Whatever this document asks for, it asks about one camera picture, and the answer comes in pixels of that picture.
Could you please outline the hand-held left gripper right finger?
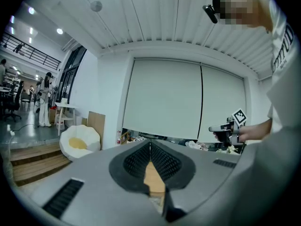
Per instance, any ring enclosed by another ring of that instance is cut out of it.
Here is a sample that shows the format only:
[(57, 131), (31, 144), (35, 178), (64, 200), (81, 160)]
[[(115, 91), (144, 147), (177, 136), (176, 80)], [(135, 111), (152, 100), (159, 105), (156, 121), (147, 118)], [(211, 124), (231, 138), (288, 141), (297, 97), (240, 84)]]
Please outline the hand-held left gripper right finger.
[(184, 189), (189, 184), (196, 173), (195, 163), (157, 140), (150, 141), (150, 159), (165, 184), (162, 216), (167, 222), (178, 220), (187, 213), (174, 206), (171, 192)]

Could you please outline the person's right hand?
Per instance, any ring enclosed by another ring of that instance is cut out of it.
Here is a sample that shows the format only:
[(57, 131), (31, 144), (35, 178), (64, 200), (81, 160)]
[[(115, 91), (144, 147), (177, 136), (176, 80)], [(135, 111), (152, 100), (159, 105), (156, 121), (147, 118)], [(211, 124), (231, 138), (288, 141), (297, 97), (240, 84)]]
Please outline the person's right hand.
[[(238, 142), (243, 143), (246, 140), (249, 139), (249, 134), (251, 133), (250, 131), (252, 130), (252, 126), (243, 126), (239, 129), (239, 136), (238, 136)], [(214, 137), (219, 141), (219, 142), (226, 142), (226, 139), (223, 139), (222, 136), (220, 136), (217, 132), (213, 133)]]

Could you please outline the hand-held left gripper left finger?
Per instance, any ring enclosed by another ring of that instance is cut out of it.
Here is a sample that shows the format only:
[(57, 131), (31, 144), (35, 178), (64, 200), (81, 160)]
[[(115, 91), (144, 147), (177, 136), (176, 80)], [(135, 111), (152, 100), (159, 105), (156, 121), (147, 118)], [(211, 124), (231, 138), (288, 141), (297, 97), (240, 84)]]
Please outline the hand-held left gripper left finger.
[(124, 190), (149, 195), (144, 183), (146, 168), (150, 162), (150, 140), (138, 141), (136, 145), (117, 154), (109, 164), (112, 179)]

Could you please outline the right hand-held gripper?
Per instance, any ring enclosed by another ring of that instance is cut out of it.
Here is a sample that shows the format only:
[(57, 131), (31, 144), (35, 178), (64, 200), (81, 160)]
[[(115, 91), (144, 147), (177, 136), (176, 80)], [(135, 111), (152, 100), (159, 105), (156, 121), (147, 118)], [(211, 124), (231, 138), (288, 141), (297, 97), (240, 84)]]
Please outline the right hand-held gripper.
[(239, 142), (239, 129), (245, 124), (246, 120), (246, 114), (242, 111), (242, 109), (238, 109), (227, 118), (227, 122), (225, 124), (211, 126), (208, 130), (213, 132), (217, 136), (218, 141), (221, 143), (242, 145), (243, 143)]

